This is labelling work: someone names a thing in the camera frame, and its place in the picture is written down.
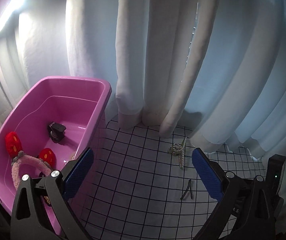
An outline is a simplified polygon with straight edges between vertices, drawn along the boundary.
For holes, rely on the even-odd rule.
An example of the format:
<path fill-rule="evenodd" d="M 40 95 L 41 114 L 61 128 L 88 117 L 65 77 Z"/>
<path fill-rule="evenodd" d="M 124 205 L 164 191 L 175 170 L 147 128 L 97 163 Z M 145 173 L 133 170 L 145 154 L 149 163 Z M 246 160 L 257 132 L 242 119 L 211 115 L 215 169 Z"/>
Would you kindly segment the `pink strawberry fuzzy headband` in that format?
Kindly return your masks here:
<path fill-rule="evenodd" d="M 56 155 L 50 148 L 44 148 L 37 157 L 26 154 L 16 132 L 10 132 L 5 136 L 5 148 L 11 162 L 11 176 L 15 189 L 18 189 L 21 178 L 20 168 L 29 165 L 40 170 L 45 176 L 50 175 L 56 164 Z"/>

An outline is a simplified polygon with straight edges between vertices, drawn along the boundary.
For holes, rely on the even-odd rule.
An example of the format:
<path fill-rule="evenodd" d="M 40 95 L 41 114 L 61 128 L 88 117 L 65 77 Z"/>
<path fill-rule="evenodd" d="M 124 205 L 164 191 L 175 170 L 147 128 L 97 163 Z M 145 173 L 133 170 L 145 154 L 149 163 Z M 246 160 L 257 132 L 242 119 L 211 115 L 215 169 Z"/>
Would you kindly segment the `black wristwatch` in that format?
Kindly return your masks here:
<path fill-rule="evenodd" d="M 66 126 L 57 122 L 52 122 L 47 126 L 47 131 L 50 139 L 54 143 L 59 143 L 65 137 Z"/>

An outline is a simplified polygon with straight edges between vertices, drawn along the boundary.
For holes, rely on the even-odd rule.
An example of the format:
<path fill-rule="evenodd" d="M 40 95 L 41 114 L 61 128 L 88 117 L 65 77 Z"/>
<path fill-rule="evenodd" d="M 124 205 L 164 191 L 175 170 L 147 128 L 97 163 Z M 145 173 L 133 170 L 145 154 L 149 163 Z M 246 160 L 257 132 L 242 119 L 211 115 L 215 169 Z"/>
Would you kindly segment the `black hair clip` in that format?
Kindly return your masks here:
<path fill-rule="evenodd" d="M 189 179 L 188 183 L 187 183 L 187 187 L 185 189 L 185 191 L 183 192 L 182 196 L 180 197 L 180 200 L 184 200 L 187 195 L 190 196 L 190 199 L 193 200 L 193 192 L 192 192 L 192 180 Z"/>

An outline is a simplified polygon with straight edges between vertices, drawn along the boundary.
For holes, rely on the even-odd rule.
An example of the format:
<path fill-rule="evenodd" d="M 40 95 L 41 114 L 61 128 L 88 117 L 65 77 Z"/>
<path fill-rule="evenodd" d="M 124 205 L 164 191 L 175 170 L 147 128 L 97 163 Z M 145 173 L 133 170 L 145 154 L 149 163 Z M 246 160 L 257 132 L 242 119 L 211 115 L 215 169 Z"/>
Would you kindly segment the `gold pearl hair claw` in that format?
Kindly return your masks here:
<path fill-rule="evenodd" d="M 172 146 L 167 150 L 167 153 L 177 156 L 180 169 L 185 167 L 185 146 L 186 137 L 181 143 L 173 143 Z"/>

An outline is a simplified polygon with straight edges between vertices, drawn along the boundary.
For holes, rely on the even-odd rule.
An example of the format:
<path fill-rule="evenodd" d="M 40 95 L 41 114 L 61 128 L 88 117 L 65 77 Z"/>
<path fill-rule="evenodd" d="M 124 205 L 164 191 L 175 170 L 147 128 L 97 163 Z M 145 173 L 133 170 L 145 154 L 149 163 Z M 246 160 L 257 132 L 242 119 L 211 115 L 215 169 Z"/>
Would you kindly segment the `pink plastic tub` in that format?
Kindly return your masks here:
<path fill-rule="evenodd" d="M 33 157 L 37 157 L 44 148 L 50 148 L 56 155 L 52 171 L 62 170 L 69 161 L 77 159 L 84 149 L 91 148 L 94 163 L 81 188 L 98 166 L 105 137 L 104 110 L 111 92 L 110 84 L 102 79 L 49 76 L 40 80 L 20 100 L 0 129 L 0 204 L 10 217 L 17 189 L 12 181 L 12 159 L 5 148 L 5 136 L 16 132 L 23 151 Z M 48 135 L 47 126 L 52 122 L 66 126 L 65 137 L 59 143 L 54 143 Z M 21 179 L 26 174 L 31 178 L 46 177 L 29 165 L 22 165 L 19 174 Z M 71 200 L 75 197 L 68 200 L 73 211 Z M 43 204 L 56 234 L 64 237 L 47 196 L 43 197 Z"/>

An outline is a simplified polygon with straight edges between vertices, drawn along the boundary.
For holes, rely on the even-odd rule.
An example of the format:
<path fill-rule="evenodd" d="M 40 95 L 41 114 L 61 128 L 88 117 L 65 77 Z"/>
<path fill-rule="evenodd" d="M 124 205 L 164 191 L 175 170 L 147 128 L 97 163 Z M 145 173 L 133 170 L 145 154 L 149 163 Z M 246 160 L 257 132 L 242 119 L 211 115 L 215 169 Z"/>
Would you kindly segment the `white curtain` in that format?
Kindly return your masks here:
<path fill-rule="evenodd" d="M 0 127 L 51 75 L 107 80 L 122 128 L 286 157 L 286 0 L 0 0 Z M 279 193 L 286 226 L 286 166 Z"/>

